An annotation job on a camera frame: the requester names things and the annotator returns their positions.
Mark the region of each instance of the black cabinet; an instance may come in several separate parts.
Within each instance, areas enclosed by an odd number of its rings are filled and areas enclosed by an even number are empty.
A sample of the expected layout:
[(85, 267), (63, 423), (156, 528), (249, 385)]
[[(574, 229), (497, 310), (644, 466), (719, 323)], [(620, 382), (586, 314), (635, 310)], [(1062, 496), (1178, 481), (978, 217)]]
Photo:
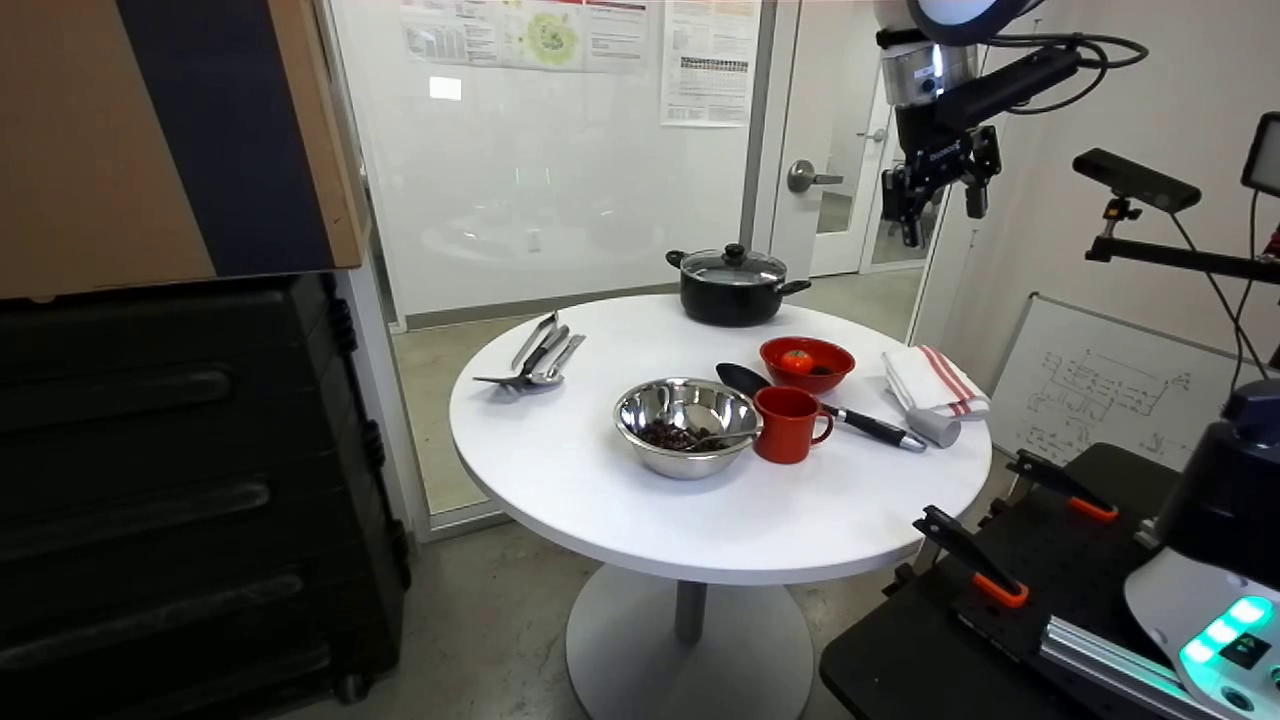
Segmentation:
[(0, 303), (4, 716), (235, 716), (395, 665), (349, 352), (323, 278)]

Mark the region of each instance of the red bowl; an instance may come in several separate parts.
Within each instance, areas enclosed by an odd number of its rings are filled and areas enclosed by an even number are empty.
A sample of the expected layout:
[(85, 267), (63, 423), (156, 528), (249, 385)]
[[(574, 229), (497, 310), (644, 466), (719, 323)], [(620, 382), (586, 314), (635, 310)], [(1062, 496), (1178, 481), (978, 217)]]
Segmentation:
[(809, 394), (827, 394), (855, 367), (855, 361), (839, 343), (815, 335), (774, 335), (761, 343), (761, 356), (774, 385)]

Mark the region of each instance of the round white table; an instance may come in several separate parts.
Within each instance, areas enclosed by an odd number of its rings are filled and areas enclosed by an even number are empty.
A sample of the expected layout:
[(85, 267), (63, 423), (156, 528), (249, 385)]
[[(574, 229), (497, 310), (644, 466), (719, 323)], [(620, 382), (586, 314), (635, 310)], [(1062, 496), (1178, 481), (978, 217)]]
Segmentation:
[(809, 625), (786, 584), (898, 563), (922, 503), (958, 518), (989, 481), (992, 437), (969, 421), (952, 449), (898, 453), (837, 428), (805, 466), (755, 453), (708, 481), (663, 481), (615, 437), (610, 403), (661, 377), (764, 373), (769, 335), (819, 335), (855, 356), (823, 399), (898, 423), (883, 389), (894, 341), (782, 303), (755, 327), (710, 327), (679, 295), (558, 310), (582, 331), (565, 385), (515, 403), (473, 377), (505, 377), (530, 320), (482, 343), (453, 385), (456, 453), (525, 528), (599, 562), (569, 618), (569, 675), (597, 720), (800, 716)]

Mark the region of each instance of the black cooking pot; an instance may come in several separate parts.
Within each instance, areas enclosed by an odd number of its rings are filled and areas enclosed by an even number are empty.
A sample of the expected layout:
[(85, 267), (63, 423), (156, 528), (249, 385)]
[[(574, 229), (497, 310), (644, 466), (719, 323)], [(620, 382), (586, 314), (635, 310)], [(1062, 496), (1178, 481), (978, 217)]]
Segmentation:
[(669, 263), (679, 267), (679, 303), (699, 323), (764, 323), (782, 295), (809, 289), (809, 281), (786, 284), (786, 263), (753, 257), (742, 243), (669, 254)]

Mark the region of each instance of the pot lid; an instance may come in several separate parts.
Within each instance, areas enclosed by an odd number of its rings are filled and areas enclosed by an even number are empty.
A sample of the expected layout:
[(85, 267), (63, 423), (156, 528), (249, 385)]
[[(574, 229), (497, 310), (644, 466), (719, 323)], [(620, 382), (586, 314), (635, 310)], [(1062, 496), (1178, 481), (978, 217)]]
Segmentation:
[(786, 281), (782, 261), (755, 257), (742, 243), (722, 243), (722, 254), (689, 254), (679, 272), (705, 284), (734, 284), (734, 289)]

